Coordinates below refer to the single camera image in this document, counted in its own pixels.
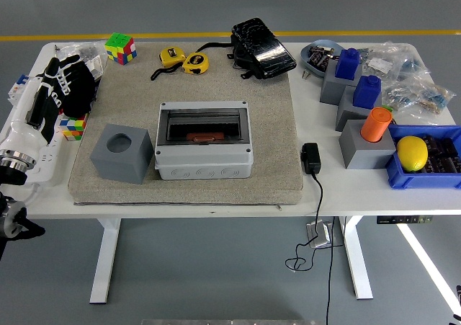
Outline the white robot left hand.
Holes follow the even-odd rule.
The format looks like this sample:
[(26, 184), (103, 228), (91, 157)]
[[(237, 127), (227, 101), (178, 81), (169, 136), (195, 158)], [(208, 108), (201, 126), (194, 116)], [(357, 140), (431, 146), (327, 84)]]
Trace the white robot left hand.
[(71, 94), (65, 72), (84, 65), (79, 55), (64, 60), (50, 59), (45, 70), (29, 79), (15, 104), (6, 138), (1, 142), (1, 156), (19, 153), (37, 159), (40, 149), (51, 142), (64, 100)]

